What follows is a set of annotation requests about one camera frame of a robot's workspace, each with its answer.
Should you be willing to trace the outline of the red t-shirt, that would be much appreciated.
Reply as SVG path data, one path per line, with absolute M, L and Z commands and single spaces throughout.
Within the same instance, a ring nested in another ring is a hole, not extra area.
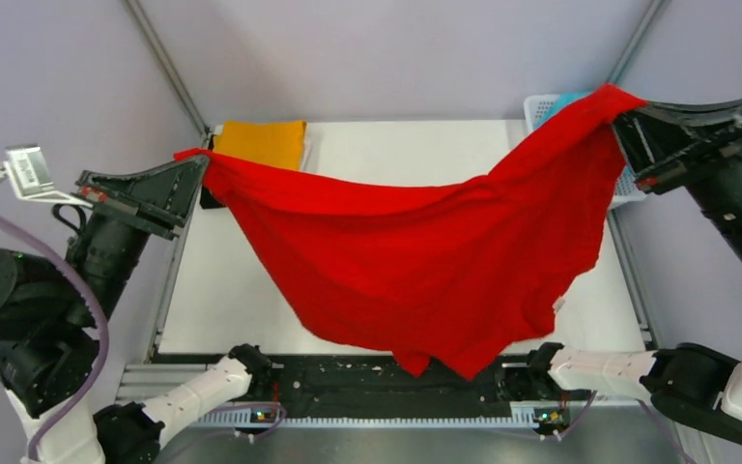
M 194 148 L 301 324 L 385 351 L 410 374 L 438 360 L 475 377 L 508 345 L 551 334 L 555 302 L 600 256 L 625 159 L 612 128 L 645 100 L 612 84 L 562 108 L 490 171 L 394 187 Z

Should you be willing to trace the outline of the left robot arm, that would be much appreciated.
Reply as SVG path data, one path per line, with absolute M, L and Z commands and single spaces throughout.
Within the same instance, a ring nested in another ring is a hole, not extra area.
M 108 321 L 153 236 L 179 237 L 209 166 L 194 155 L 145 171 L 86 171 L 65 194 L 39 154 L 1 165 L 17 197 L 77 214 L 65 254 L 0 217 L 30 247 L 0 248 L 0 384 L 28 439 L 28 463 L 151 463 L 182 430 L 223 403 L 259 399 L 271 361 L 243 344 L 203 373 L 143 401 L 92 412 L 87 393 L 102 371 Z

